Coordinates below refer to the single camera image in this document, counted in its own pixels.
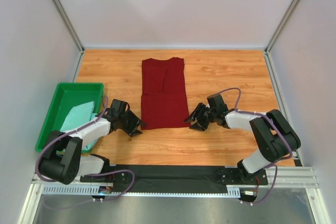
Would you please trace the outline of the dark red t-shirt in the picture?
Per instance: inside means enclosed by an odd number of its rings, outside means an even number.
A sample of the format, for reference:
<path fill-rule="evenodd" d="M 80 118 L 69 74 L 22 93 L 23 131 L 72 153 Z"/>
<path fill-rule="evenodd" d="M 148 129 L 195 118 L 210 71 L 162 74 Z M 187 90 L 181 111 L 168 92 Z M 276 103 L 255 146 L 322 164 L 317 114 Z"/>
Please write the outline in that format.
<path fill-rule="evenodd" d="M 142 130 L 189 127 L 184 59 L 142 61 Z"/>

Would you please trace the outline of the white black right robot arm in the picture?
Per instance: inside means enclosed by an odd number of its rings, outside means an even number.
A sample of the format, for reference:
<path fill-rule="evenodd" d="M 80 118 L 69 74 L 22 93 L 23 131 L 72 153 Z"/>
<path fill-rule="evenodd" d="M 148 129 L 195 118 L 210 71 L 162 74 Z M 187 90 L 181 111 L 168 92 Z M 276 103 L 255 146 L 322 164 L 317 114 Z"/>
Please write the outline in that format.
<path fill-rule="evenodd" d="M 243 184 L 250 183 L 262 169 L 290 158 L 301 147 L 299 136 L 277 109 L 263 113 L 229 109 L 220 94 L 208 96 L 207 101 L 207 105 L 199 103 L 184 120 L 192 123 L 190 129 L 204 132 L 209 124 L 216 123 L 254 135 L 257 149 L 237 163 L 236 177 Z"/>

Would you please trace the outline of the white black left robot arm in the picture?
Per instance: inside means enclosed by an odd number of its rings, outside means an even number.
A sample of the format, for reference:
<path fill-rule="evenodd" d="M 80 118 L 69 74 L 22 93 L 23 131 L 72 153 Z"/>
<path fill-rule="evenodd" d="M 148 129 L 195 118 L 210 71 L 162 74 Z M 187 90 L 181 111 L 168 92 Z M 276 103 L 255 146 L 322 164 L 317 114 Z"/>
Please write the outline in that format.
<path fill-rule="evenodd" d="M 139 126 L 146 124 L 130 110 L 129 104 L 114 99 L 111 107 L 104 105 L 103 111 L 88 123 L 65 132 L 52 131 L 38 156 L 35 173 L 49 183 L 68 185 L 78 176 L 92 176 L 104 183 L 110 178 L 109 159 L 96 154 L 82 156 L 82 149 L 116 130 L 138 136 L 142 134 Z"/>

